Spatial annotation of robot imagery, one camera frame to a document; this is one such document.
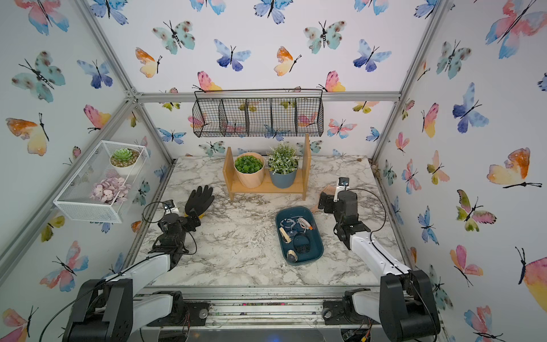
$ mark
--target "wooden shelf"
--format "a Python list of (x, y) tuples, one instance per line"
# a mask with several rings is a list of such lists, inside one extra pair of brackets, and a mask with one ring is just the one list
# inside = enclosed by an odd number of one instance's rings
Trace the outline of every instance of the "wooden shelf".
[(234, 157), (232, 155), (232, 149), (228, 147), (226, 151), (226, 159), (224, 160), (224, 167), (222, 172), (224, 174), (224, 181), (228, 188), (228, 194), (230, 200), (234, 199), (236, 193), (240, 194), (302, 194), (302, 200), (306, 199), (306, 192), (308, 187), (308, 180), (310, 177), (310, 165), (311, 165), (311, 151), (310, 151), (310, 138), (306, 134), (304, 142), (304, 159), (302, 161), (302, 169), (296, 171), (296, 179), (293, 185), (286, 189), (277, 188), (271, 180), (270, 173), (266, 170), (264, 175), (264, 181), (256, 188), (249, 189), (241, 184), (239, 178), (235, 173)]

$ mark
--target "blue pot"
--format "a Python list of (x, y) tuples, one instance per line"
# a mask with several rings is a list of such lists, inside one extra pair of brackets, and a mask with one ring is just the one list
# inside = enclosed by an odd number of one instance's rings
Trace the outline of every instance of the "blue pot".
[(270, 171), (270, 177), (272, 179), (272, 183), (276, 187), (278, 187), (279, 189), (287, 189), (288, 187), (293, 185), (294, 180), (296, 179), (296, 170), (286, 175)]

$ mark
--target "potted succulent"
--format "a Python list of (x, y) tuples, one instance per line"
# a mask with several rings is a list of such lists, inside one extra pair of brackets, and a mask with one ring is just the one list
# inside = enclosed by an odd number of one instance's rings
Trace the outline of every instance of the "potted succulent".
[(245, 152), (234, 162), (237, 178), (249, 189), (256, 188), (264, 180), (264, 157), (258, 153)]
[(293, 185), (298, 170), (296, 148), (288, 142), (279, 144), (268, 153), (268, 168), (272, 183), (279, 189)]
[(120, 177), (127, 177), (131, 172), (131, 166), (137, 161), (139, 152), (132, 148), (120, 148), (114, 151), (110, 157), (110, 163)]

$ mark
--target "wire basket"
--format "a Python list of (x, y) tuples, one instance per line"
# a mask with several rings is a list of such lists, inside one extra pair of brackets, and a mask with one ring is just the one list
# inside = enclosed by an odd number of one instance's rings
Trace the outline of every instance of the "wire basket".
[(322, 90), (300, 96), (289, 89), (196, 91), (197, 137), (323, 135)]
[[(125, 202), (116, 202), (115, 194), (110, 204), (90, 198), (95, 187), (103, 179), (119, 178), (118, 171), (110, 163), (112, 154), (120, 148), (130, 148), (139, 152), (137, 161), (130, 166), (129, 175), (124, 175), (124, 185), (131, 185)], [(67, 182), (54, 204), (73, 220), (121, 223), (133, 200), (139, 193), (148, 165), (148, 151), (145, 146), (101, 141), (88, 156), (76, 174)]]

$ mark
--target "wire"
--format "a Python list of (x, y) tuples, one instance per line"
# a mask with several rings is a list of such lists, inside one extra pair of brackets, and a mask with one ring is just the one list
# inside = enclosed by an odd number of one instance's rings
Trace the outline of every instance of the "wire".
[(83, 298), (84, 296), (86, 296), (88, 293), (92, 292), (92, 291), (95, 291), (96, 289), (98, 289), (99, 287), (103, 286), (104, 284), (106, 284), (107, 282), (109, 281), (113, 281), (114, 279), (116, 278), (119, 278), (121, 276), (123, 276), (126, 272), (128, 272), (129, 270), (131, 270), (132, 268), (136, 267), (137, 265), (139, 264), (142, 264), (143, 262), (145, 261), (148, 261), (152, 258), (155, 258), (155, 257), (159, 257), (159, 256), (164, 256), (164, 255), (167, 255), (167, 253), (163, 253), (163, 254), (158, 254), (158, 255), (155, 255), (155, 256), (150, 256), (150, 257), (146, 257), (144, 259), (142, 259), (141, 261), (139, 261), (138, 263), (134, 264), (134, 265), (131, 265), (130, 267), (128, 267), (127, 269), (125, 269), (123, 272), (120, 272), (117, 274), (117, 276), (105, 281), (105, 282), (99, 282), (99, 284), (95, 285), (91, 290), (85, 292), (84, 294), (82, 294), (81, 296), (77, 297), (75, 300), (73, 300), (72, 302), (68, 303), (64, 308), (62, 308), (61, 310), (59, 310), (59, 312), (57, 312), (50, 320), (49, 322), (45, 325), (44, 329), (42, 330), (42, 333), (40, 334), (40, 338), (38, 339), (38, 342), (42, 342), (42, 337), (44, 337), (44, 333), (45, 333), (45, 330), (48, 328), (49, 324), (51, 324), (51, 322), (55, 319), (55, 317), (57, 317), (61, 312), (63, 312), (67, 307), (71, 306), (72, 304), (76, 303), (77, 301), (79, 301), (81, 298)]

